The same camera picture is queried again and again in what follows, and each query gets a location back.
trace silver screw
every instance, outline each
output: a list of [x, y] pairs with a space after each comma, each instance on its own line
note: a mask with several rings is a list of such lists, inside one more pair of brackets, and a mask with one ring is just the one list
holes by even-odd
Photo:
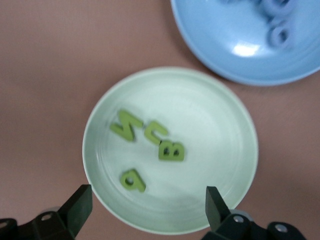
[[52, 213], [48, 213], [48, 214], [42, 216], [41, 221], [48, 220], [48, 219], [50, 219], [51, 217], [52, 217]]
[[288, 232], [288, 228], [285, 225], [282, 224], [277, 224], [274, 226], [275, 229], [277, 229], [280, 233], [287, 233]]
[[8, 225], [6, 221], [0, 223], [0, 229], [5, 228]]
[[235, 220], [237, 223], [243, 223], [245, 221], [244, 218], [239, 215], [234, 216], [233, 220]]

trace plate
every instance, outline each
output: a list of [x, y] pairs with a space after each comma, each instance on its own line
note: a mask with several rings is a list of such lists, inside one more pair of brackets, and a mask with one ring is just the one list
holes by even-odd
[[320, 69], [320, 1], [298, 0], [292, 48], [268, 42], [270, 24], [258, 0], [171, 0], [182, 37], [208, 68], [234, 82], [274, 86]]
[[[181, 144], [182, 158], [161, 158], [168, 142]], [[239, 204], [254, 179], [258, 141], [248, 111], [223, 84], [162, 67], [105, 93], [88, 119], [82, 155], [95, 195], [113, 215], [146, 232], [179, 235], [209, 226], [207, 186], [216, 186], [230, 209]], [[130, 189], [128, 173], [144, 185]]]

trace green plate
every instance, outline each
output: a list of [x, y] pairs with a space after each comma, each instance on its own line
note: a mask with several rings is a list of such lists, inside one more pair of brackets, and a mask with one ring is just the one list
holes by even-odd
[[87, 122], [82, 155], [94, 193], [113, 215], [179, 235], [209, 226], [207, 186], [230, 209], [239, 204], [255, 176], [258, 141], [248, 111], [223, 84], [161, 67], [107, 91]]

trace tabletop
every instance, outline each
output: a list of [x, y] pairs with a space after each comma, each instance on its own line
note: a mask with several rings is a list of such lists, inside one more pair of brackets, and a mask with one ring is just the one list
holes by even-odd
[[[259, 158], [237, 209], [261, 227], [287, 222], [318, 239], [320, 72], [270, 87], [224, 79], [189, 50], [168, 0], [0, 2], [0, 217], [21, 225], [87, 184], [82, 140], [93, 107], [121, 79], [162, 66], [211, 75], [247, 107]], [[93, 195], [76, 239], [199, 240], [207, 231], [143, 232]]]

